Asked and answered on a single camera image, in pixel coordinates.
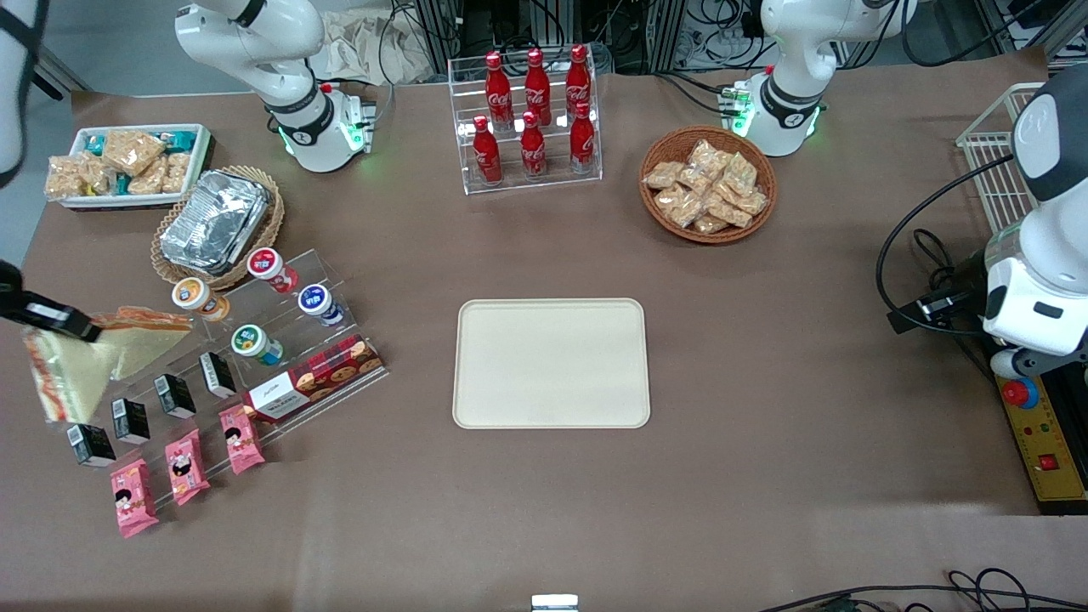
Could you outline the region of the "dark right arm gripper body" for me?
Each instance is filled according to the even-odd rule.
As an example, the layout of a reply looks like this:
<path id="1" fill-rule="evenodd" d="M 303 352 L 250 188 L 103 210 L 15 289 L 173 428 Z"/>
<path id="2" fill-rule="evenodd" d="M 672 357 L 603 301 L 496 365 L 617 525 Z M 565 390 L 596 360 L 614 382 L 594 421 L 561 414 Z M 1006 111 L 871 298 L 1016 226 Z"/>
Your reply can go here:
<path id="1" fill-rule="evenodd" d="M 1 317 L 25 325 L 22 271 L 15 264 L 1 260 Z"/>

